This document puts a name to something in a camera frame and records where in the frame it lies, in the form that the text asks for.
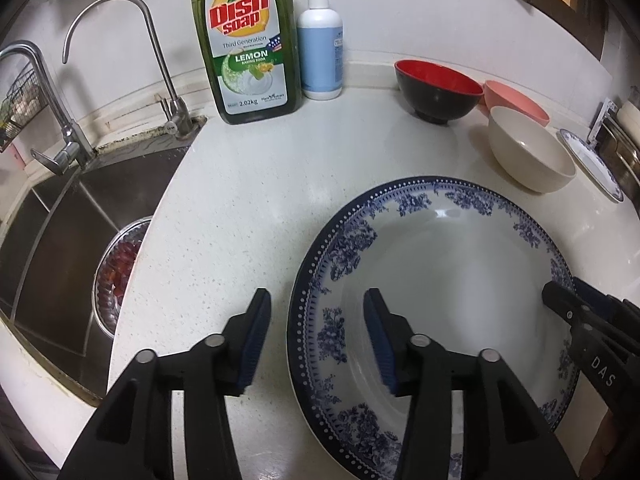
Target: white countertop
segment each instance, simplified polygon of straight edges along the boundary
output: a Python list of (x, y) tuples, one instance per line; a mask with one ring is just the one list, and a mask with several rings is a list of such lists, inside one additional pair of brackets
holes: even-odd
[[(244, 126), (213, 115), (146, 234), (120, 314), (110, 384), (138, 350), (187, 350), (244, 312), (257, 287), (267, 288), (273, 314), (254, 384), (227, 398), (244, 478), (352, 478), (306, 425), (290, 385), (285, 334), (306, 251), (338, 209), (371, 187), (413, 175), (486, 186), (546, 229), (572, 273), (640, 303), (640, 223), (631, 202), (613, 203), (580, 169), (552, 194), (519, 186), (494, 159), (477, 109), (434, 126), (408, 113), (396, 91), (346, 89), (334, 101), (305, 101), (294, 114)], [(603, 413), (581, 380), (558, 429), (574, 464)], [(180, 414), (174, 406), (177, 480), (186, 478)]]

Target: metal rack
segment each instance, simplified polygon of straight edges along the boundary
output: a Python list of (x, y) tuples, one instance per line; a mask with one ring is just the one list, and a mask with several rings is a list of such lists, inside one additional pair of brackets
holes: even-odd
[(34, 70), (27, 64), (0, 106), (0, 153), (46, 105)]

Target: stainless steel sink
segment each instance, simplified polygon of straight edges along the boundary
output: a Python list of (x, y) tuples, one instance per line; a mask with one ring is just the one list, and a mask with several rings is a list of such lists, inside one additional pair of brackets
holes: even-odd
[(155, 212), (190, 143), (155, 137), (44, 181), (0, 246), (0, 309), (10, 328), (85, 397), (106, 392), (111, 355), (92, 316), (94, 272), (120, 229)]

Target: dish soap bottle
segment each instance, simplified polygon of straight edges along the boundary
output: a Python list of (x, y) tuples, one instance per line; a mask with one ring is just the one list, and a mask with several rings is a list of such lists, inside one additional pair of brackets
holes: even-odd
[(220, 116), (241, 124), (302, 102), (293, 0), (191, 0)]
[(329, 0), (308, 0), (298, 18), (302, 91), (310, 99), (334, 99), (342, 89), (342, 18)]

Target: plate rim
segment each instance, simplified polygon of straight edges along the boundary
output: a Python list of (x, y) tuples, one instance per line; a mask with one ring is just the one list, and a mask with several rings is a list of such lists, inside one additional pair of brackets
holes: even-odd
[[(606, 193), (607, 196), (611, 197), (613, 200), (615, 200), (618, 203), (622, 203), (624, 201), (624, 199), (625, 199), (625, 195), (622, 193), (622, 188), (620, 187), (620, 183), (618, 182), (616, 177), (613, 175), (613, 173), (611, 173), (611, 170), (604, 163), (604, 160), (602, 160), (602, 157), (591, 146), (589, 146), (586, 142), (584, 142), (584, 140), (582, 140), (580, 137), (578, 137), (576, 134), (574, 134), (571, 130), (567, 130), (566, 128), (560, 128), (558, 130), (558, 135), (560, 136), (560, 140), (562, 141), (564, 146), (567, 148), (569, 153), (571, 153), (571, 156), (578, 162), (578, 164), (580, 165), (582, 170), (585, 173), (587, 173), (594, 180), (594, 182), (598, 185), (598, 187), (601, 190), (603, 190), (604, 193)], [(607, 173), (608, 173), (610, 179), (613, 181), (613, 183), (618, 188), (619, 195), (616, 195), (616, 194), (613, 194), (612, 192), (610, 192), (606, 187), (604, 187), (602, 185), (602, 183), (598, 180), (598, 177), (595, 176), (593, 173), (591, 173), (591, 170), (587, 167), (587, 165), (585, 165), (583, 163), (583, 161), (580, 160), (580, 157), (574, 152), (574, 150), (572, 149), (571, 145), (569, 144), (569, 141), (566, 139), (567, 137), (571, 137), (572, 139), (577, 140), (578, 142), (580, 142), (580, 144), (585, 149), (587, 149), (588, 151), (590, 151), (591, 153), (593, 153), (595, 156), (597, 156), (600, 159), (600, 162), (602, 163), (602, 165), (605, 168), (607, 168)]]
[[(322, 246), (322, 243), (324, 242), (324, 240), (327, 239), (329, 244), (332, 242), (333, 238), (338, 233), (340, 225), (343, 224), (344, 221), (350, 217), (353, 211), (358, 211), (358, 208), (356, 206), (360, 206), (360, 207), (364, 206), (367, 202), (371, 200), (370, 197), (373, 197), (376, 194), (381, 194), (381, 193), (393, 190), (394, 186), (404, 187), (411, 184), (429, 184), (429, 183), (438, 183), (438, 182), (441, 182), (443, 184), (454, 184), (459, 186), (471, 187), (473, 189), (477, 189), (482, 192), (489, 193), (490, 195), (507, 202), (510, 206), (512, 206), (515, 210), (517, 210), (520, 215), (524, 216), (524, 218), (532, 222), (540, 230), (540, 233), (545, 237), (545, 241), (555, 249), (555, 252), (559, 257), (559, 263), (564, 267), (564, 270), (568, 273), (568, 275), (571, 278), (573, 277), (573, 275), (571, 274), (571, 270), (569, 269), (569, 266), (566, 260), (564, 259), (564, 256), (562, 256), (562, 253), (560, 252), (560, 249), (558, 248), (558, 246), (555, 244), (555, 242), (553, 241), (551, 236), (549, 236), (546, 230), (531, 215), (529, 215), (526, 211), (524, 211), (524, 209), (522, 209), (517, 204), (513, 203), (504, 195), (501, 195), (498, 192), (495, 192), (491, 189), (488, 189), (487, 187), (480, 186), (479, 184), (475, 184), (468, 180), (464, 180), (461, 178), (453, 178), (448, 176), (441, 176), (441, 175), (417, 175), (417, 176), (411, 176), (411, 177), (404, 177), (396, 180), (391, 180), (384, 184), (380, 184), (378, 186), (370, 188), (369, 190), (366, 190), (365, 192), (361, 193), (356, 198), (351, 200), (345, 206), (341, 207), (331, 217), (331, 219), (325, 223), (324, 227), (322, 227), (318, 235), (314, 238), (313, 242), (311, 243), (311, 245), (309, 246), (308, 250), (305, 253), (305, 257), (302, 263), (300, 264), (300, 267), (298, 268), (298, 272), (296, 273), (296, 279), (294, 281), (293, 288), (291, 290), (290, 300), (289, 300), (289, 311), (287, 313), (287, 330), (286, 330), (286, 337), (285, 337), (285, 345), (287, 348), (287, 367), (289, 369), (289, 379), (293, 387), (293, 391), (296, 396), (298, 406), (302, 412), (303, 418), (305, 419), (307, 426), (311, 430), (311, 433), (316, 438), (316, 440), (324, 448), (324, 450), (338, 464), (340, 464), (343, 468), (345, 468), (348, 472), (350, 472), (360, 480), (385, 480), (385, 477), (379, 474), (377, 471), (363, 469), (362, 463), (360, 462), (358, 457), (356, 456), (351, 457), (348, 454), (343, 453), (345, 450), (341, 446), (340, 440), (332, 437), (329, 434), (330, 432), (328, 431), (328, 428), (325, 427), (324, 422), (321, 420), (321, 416), (319, 415), (318, 412), (316, 412), (316, 407), (312, 405), (312, 401), (310, 398), (311, 395), (308, 393), (308, 391), (310, 390), (307, 384), (308, 381), (303, 380), (302, 377), (296, 377), (296, 374), (294, 373), (296, 366), (301, 368), (303, 367), (303, 365), (300, 364), (300, 362), (295, 358), (297, 355), (297, 351), (293, 349), (293, 345), (294, 345), (293, 342), (296, 341), (296, 339), (298, 338), (302, 339), (302, 334), (299, 334), (297, 332), (299, 328), (299, 326), (297, 325), (297, 323), (299, 322), (297, 320), (299, 318), (297, 316), (300, 314), (298, 311), (304, 312), (304, 308), (302, 306), (299, 306), (301, 304), (299, 300), (305, 295), (305, 294), (302, 294), (302, 291), (304, 290), (306, 293), (306, 290), (308, 289), (308, 286), (307, 286), (308, 279), (305, 279), (305, 277), (312, 272), (312, 269), (314, 269), (314, 266), (312, 266), (312, 263), (314, 262), (314, 257), (316, 256), (317, 252), (320, 250), (320, 247)], [(562, 410), (560, 411), (555, 423), (551, 426), (551, 431), (556, 430), (556, 428), (562, 421), (564, 414), (566, 413), (566, 410), (571, 404), (579, 378), (580, 378), (580, 370), (577, 369), (575, 373), (574, 382), (573, 384), (570, 385), (568, 389), (568, 397), (567, 397), (568, 400), (565, 403), (565, 405), (562, 407)]]

